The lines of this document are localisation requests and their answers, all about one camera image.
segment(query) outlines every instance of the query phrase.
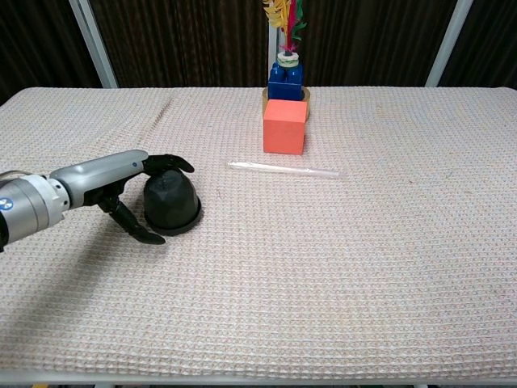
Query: white pole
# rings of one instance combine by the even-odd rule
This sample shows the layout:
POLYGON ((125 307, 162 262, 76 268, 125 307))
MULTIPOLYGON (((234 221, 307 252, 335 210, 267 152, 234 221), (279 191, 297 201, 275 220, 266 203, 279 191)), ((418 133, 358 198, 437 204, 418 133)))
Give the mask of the white pole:
POLYGON ((278 52, 278 28, 272 27, 269 23, 269 41, 267 43, 267 77, 269 78, 269 70, 276 61, 276 54, 278 52))
POLYGON ((443 36, 442 44, 439 46, 436 54, 435 63, 427 77, 426 86, 438 86, 439 80, 442 78, 443 70, 449 61, 452 49, 456 44, 458 35, 461 32, 463 23, 467 18, 473 0, 457 0, 454 12, 452 12, 451 20, 447 27, 447 31, 443 36))
POLYGON ((82 37, 90 52, 91 60, 104 88, 119 87, 110 60, 104 48, 89 0, 69 0, 75 19, 81 29, 82 37))

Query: tape roll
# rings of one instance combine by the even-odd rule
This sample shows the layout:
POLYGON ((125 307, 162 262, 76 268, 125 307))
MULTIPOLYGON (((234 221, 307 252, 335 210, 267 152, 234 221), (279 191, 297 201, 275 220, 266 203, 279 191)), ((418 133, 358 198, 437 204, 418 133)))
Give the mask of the tape roll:
MULTIPOLYGON (((307 116, 305 119, 307 120, 309 118, 310 113, 310 91, 305 86, 301 89, 301 94, 304 96, 302 101, 305 101, 307 103, 307 116)), ((267 87, 264 87, 262 90, 262 117, 264 117, 264 113, 266 112, 266 106, 267 106, 267 87)))
POLYGON ((285 51, 276 55, 276 63, 284 68, 297 67, 298 66, 298 54, 291 53, 291 55, 285 55, 285 51))

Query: logo on robot arm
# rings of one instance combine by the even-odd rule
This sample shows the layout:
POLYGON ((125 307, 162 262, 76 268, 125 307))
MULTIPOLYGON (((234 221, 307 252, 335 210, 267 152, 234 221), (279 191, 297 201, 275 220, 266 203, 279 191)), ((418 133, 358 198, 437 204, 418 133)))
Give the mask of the logo on robot arm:
POLYGON ((9 198, 0 198, 0 210, 11 210, 13 205, 13 201, 9 198))

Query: stacked toys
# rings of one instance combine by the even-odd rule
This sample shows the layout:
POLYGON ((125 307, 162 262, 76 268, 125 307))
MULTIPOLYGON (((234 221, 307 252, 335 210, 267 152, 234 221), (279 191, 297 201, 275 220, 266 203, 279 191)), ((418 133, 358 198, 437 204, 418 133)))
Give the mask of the stacked toys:
POLYGON ((295 52, 294 40, 302 23, 302 0, 263 0, 264 10, 272 27, 285 35, 284 50, 277 54, 264 92, 264 152, 302 154, 305 122, 309 113, 309 91, 303 87, 303 67, 295 52))

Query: red feather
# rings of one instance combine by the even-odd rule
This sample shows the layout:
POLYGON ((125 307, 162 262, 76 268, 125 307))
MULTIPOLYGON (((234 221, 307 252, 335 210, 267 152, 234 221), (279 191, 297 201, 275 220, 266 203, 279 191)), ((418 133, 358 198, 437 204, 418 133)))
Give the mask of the red feather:
POLYGON ((288 31, 285 34, 285 45, 289 51, 294 51, 294 44, 292 44, 292 28, 298 22, 296 20, 296 0, 291 0, 289 7, 288 31))

